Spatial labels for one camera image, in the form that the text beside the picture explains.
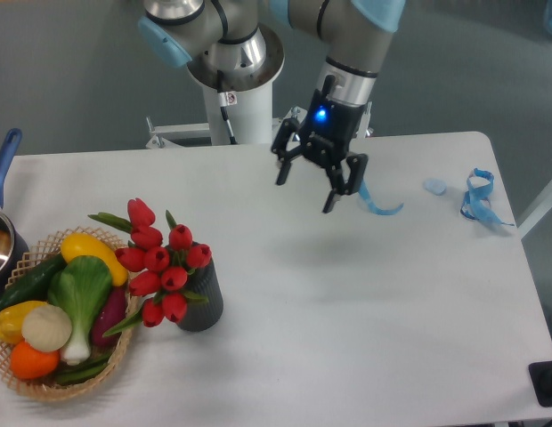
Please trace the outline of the black gripper, blue light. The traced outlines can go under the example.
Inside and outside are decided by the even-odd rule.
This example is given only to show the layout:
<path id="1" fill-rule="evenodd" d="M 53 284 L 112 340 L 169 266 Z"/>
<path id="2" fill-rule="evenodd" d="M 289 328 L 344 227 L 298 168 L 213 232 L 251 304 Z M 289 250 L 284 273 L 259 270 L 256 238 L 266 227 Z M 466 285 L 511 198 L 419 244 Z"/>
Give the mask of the black gripper, blue light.
<path id="1" fill-rule="evenodd" d="M 277 156 L 280 168 L 276 184 L 281 186 L 286 182 L 292 161 L 303 152 L 306 159 L 324 168 L 329 178 L 331 190 L 322 208 L 324 214 L 330 213 L 342 196 L 357 193 L 369 156 L 354 153 L 347 156 L 347 152 L 362 113 L 362 105 L 355 107 L 330 100 L 322 91 L 315 90 L 301 127 L 296 118 L 286 118 L 273 139 L 271 151 Z M 297 132 L 300 141 L 288 150 L 288 143 L 294 140 Z M 341 165 L 343 159 L 349 169 L 347 179 Z"/>

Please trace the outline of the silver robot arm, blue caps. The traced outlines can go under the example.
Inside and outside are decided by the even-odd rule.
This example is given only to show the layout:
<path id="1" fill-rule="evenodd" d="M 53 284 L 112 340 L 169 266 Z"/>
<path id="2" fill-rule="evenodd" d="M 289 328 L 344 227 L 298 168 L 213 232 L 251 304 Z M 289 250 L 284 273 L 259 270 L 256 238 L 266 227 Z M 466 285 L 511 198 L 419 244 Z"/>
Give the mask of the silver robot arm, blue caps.
<path id="1" fill-rule="evenodd" d="M 138 29 L 168 66 L 187 68 L 201 86 L 215 145 L 270 145 L 277 182 L 302 157 L 323 169 L 324 211 L 358 194 L 377 212 L 364 181 L 368 158 L 350 144 L 367 130 L 369 97 L 397 31 L 402 1 L 270 1 L 273 16 L 321 40 L 328 53 L 303 116 L 272 119 L 272 85 L 284 64 L 278 35 L 255 1 L 147 1 Z"/>

